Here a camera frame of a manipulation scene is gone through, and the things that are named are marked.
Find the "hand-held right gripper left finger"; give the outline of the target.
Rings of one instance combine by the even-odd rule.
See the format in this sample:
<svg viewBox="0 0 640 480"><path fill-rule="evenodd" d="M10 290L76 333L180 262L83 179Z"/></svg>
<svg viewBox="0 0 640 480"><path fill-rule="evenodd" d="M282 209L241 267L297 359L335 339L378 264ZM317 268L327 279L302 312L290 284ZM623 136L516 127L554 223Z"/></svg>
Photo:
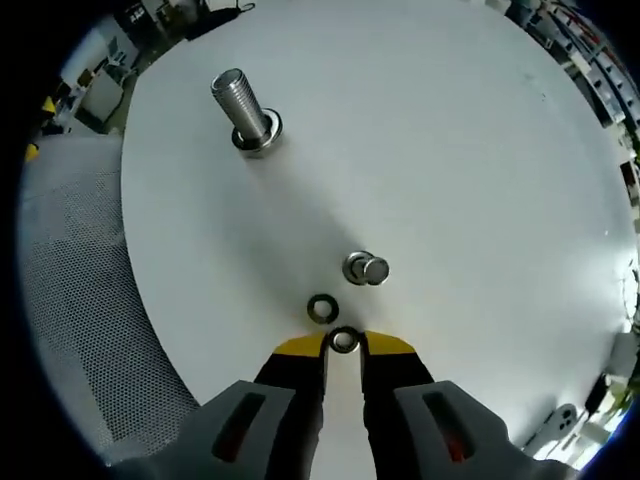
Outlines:
<svg viewBox="0 0 640 480"><path fill-rule="evenodd" d="M117 479L307 479L323 423L325 334L292 338L253 381L237 381L157 453L117 464Z"/></svg>

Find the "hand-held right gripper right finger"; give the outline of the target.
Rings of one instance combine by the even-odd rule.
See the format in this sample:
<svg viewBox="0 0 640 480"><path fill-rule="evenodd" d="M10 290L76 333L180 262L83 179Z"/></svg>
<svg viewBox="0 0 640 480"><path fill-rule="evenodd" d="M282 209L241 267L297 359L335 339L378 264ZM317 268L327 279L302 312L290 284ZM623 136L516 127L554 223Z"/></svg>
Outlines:
<svg viewBox="0 0 640 480"><path fill-rule="evenodd" d="M435 380L404 340L373 331L361 340L364 425L378 478L574 478L570 467L518 449L497 414Z"/></svg>

